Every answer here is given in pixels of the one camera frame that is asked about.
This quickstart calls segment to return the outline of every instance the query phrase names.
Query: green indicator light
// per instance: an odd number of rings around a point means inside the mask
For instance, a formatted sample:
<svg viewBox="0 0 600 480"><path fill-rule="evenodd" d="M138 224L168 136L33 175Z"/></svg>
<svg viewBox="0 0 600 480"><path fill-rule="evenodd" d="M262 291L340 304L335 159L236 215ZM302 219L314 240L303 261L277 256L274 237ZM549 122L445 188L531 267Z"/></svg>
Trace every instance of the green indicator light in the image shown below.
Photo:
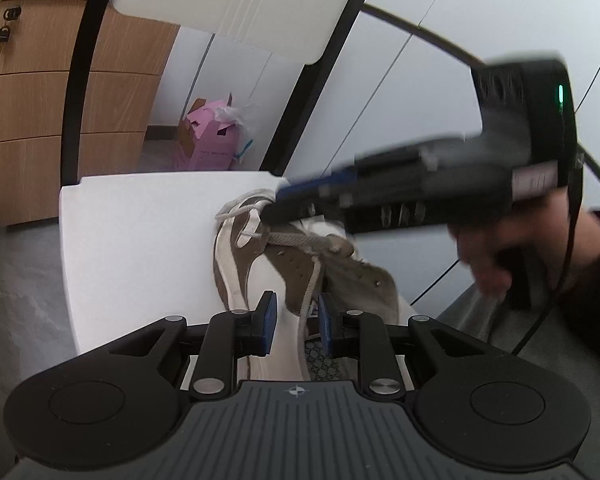
<svg viewBox="0 0 600 480"><path fill-rule="evenodd" d="M564 88L558 85L558 110L562 113L562 104L564 103Z"/></svg>

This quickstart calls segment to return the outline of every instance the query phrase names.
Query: black cable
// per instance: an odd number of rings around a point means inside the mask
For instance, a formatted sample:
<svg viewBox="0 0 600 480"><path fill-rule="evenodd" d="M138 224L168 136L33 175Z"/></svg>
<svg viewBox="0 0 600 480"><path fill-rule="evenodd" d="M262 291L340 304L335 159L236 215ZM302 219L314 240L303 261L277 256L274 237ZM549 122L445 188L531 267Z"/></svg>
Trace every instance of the black cable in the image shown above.
<svg viewBox="0 0 600 480"><path fill-rule="evenodd" d="M442 274L440 274L438 276L438 278L436 279L435 282L431 283L431 285L429 285L426 289L424 289L424 292L422 294L420 294L415 300L411 301L411 306L415 305L421 297L423 297L427 292L429 292L433 287L435 287L442 278L444 278L446 275L448 275L448 273L451 272L451 269L453 269L458 264L459 261L460 260L454 261L451 264L451 266L447 270L445 270L445 272L443 272Z"/></svg>
<svg viewBox="0 0 600 480"><path fill-rule="evenodd" d="M583 162L584 154L578 150L576 154L576 164L571 171L571 178L567 187L568 197L568 208L569 208L569 234L567 238L567 250L564 253L564 260L562 261L562 269L560 270L560 277L554 290L552 291L549 301L546 307L540 313L540 316L533 323L531 328L526 331L525 335L518 342L515 348L511 351L512 355L518 355L520 351L525 347L529 340L538 331L544 320L549 316L554 306L558 302L558 295L564 287L564 283L569 275L569 267L571 266L571 257L573 256L573 245L575 242L576 225L578 223L578 215L580 213L580 206L582 205L582 187L583 187Z"/></svg>

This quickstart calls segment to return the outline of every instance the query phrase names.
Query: wooden cabinet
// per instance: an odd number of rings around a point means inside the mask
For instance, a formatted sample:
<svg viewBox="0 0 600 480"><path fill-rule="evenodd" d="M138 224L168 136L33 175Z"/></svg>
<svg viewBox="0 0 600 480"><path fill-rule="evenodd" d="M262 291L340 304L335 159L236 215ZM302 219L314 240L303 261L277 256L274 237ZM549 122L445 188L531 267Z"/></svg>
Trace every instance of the wooden cabinet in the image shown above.
<svg viewBox="0 0 600 480"><path fill-rule="evenodd" d="M11 35L0 53L0 74L69 70L84 4L83 0L0 1L0 28L6 9L22 8L20 17L9 23Z"/></svg>
<svg viewBox="0 0 600 480"><path fill-rule="evenodd" d="M58 216L60 137L0 142L0 225Z"/></svg>
<svg viewBox="0 0 600 480"><path fill-rule="evenodd" d="M68 72L0 75L0 142L62 134L68 75Z"/></svg>
<svg viewBox="0 0 600 480"><path fill-rule="evenodd" d="M83 133L145 130L160 76L91 72L82 113Z"/></svg>
<svg viewBox="0 0 600 480"><path fill-rule="evenodd" d="M178 27L120 14L109 7L102 20L91 70L162 75Z"/></svg>
<svg viewBox="0 0 600 480"><path fill-rule="evenodd" d="M0 0L20 6L0 51L0 224L58 215L62 116L86 0ZM80 130L78 176L136 170L178 26L111 6L98 35Z"/></svg>
<svg viewBox="0 0 600 480"><path fill-rule="evenodd" d="M144 132L82 134L78 176L135 171L143 141Z"/></svg>

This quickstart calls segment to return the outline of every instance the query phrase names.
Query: black baseboard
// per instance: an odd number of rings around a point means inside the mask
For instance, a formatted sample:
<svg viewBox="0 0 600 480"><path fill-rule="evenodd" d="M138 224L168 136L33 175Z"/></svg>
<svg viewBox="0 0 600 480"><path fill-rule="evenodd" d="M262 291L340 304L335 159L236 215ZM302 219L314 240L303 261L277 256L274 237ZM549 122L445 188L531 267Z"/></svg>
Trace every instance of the black baseboard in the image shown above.
<svg viewBox="0 0 600 480"><path fill-rule="evenodd" d="M177 126L160 126L158 124L150 124L146 128L144 140L175 140Z"/></svg>

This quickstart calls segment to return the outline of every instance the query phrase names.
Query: white label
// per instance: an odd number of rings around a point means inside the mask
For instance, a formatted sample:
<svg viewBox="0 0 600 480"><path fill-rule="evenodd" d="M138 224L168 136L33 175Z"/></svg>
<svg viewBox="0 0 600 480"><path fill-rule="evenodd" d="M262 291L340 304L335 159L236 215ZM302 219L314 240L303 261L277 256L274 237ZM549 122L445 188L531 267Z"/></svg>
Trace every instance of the white label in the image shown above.
<svg viewBox="0 0 600 480"><path fill-rule="evenodd" d="M513 170L511 192L514 202L525 198L542 196L558 185L558 162L541 162Z"/></svg>

